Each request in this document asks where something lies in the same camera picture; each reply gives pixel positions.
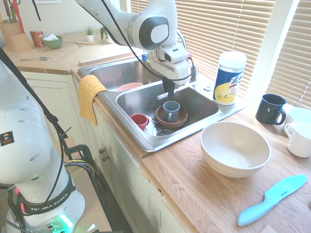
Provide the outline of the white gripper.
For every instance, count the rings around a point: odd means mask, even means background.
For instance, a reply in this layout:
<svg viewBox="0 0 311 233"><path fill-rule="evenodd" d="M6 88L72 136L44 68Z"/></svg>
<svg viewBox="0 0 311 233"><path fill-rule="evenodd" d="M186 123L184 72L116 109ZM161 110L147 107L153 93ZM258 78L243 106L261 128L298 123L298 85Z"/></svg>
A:
<svg viewBox="0 0 311 233"><path fill-rule="evenodd" d="M186 60L182 60L177 63L161 63L156 61L155 58L152 58L150 63L151 67L155 71L173 81L170 82L166 79L162 80L164 93L169 94L169 98L171 98L174 94L175 83L177 85L183 85L188 81L188 62Z"/></svg>

